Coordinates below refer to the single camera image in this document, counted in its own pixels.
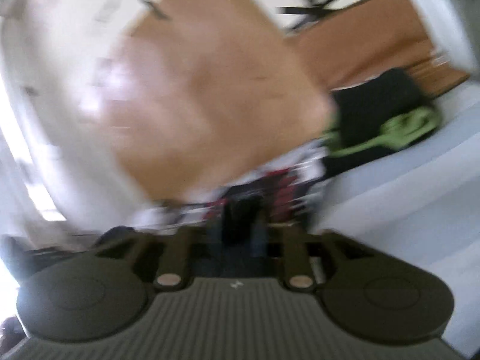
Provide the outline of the black white red patterned garment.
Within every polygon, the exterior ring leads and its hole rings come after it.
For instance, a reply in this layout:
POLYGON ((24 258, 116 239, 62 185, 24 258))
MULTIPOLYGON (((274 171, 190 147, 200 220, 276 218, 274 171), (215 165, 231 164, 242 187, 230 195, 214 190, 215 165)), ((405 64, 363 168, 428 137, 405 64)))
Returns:
POLYGON ((229 184, 194 195, 191 202, 157 201, 145 206, 128 224, 172 234, 181 226, 211 223, 227 206, 247 202, 258 202, 275 223, 309 215, 320 208, 325 196, 327 154, 323 139, 310 141, 229 184))

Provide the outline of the striped grey bed sheet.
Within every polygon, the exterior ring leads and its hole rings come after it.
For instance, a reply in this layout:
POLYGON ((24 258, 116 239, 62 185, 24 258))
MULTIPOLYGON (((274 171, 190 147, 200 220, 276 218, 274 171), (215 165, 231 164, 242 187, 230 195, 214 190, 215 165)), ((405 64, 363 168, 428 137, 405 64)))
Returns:
POLYGON ((455 309, 446 341, 479 349, 479 83, 439 97, 441 128, 406 150, 337 176, 316 230, 335 229, 443 279, 455 309))

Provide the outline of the green and black folded garment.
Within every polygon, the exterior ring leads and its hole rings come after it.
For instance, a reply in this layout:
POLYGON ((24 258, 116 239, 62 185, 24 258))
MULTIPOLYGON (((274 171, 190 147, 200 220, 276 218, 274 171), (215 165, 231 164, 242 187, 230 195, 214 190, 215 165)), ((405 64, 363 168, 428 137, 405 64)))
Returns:
POLYGON ((336 89, 334 125, 323 159, 328 177, 407 149, 441 125, 440 111, 405 70, 394 68, 360 85, 336 89))

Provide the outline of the wood pattern board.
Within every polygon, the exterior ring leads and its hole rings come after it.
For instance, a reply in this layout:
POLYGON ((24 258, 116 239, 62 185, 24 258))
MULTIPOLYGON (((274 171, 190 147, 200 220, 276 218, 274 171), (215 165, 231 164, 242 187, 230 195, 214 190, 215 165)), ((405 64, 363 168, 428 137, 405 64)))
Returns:
POLYGON ((252 0, 154 1, 112 55, 99 116, 153 200, 187 202, 329 127, 334 104, 252 0))

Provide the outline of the brown cushion mat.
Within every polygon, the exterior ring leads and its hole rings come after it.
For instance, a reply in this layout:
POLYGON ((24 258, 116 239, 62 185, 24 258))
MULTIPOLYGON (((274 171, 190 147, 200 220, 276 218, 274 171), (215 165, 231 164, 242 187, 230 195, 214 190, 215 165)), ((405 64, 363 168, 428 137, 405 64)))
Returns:
POLYGON ((470 77, 431 40, 411 0, 361 0, 288 37, 312 80, 327 89, 358 85, 402 68, 437 97, 470 77))

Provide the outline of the black tape strip top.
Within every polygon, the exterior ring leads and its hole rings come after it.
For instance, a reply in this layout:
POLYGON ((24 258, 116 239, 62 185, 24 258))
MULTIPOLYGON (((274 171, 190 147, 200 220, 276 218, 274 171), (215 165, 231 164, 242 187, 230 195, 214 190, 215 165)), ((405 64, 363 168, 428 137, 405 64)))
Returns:
POLYGON ((159 20, 171 20, 171 17, 164 13, 153 0, 138 0, 145 8, 159 20))

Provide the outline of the black tape cross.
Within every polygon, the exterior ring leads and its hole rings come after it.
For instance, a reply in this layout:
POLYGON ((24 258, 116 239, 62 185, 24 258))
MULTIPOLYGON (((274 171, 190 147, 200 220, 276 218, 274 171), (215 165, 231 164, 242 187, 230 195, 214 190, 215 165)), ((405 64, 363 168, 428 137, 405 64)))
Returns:
POLYGON ((279 7, 277 12, 281 15, 302 16, 301 20, 287 29, 288 33, 298 33, 301 29, 315 24, 327 16, 335 13, 335 9, 329 9, 329 5, 337 0, 307 0, 306 7, 279 7))

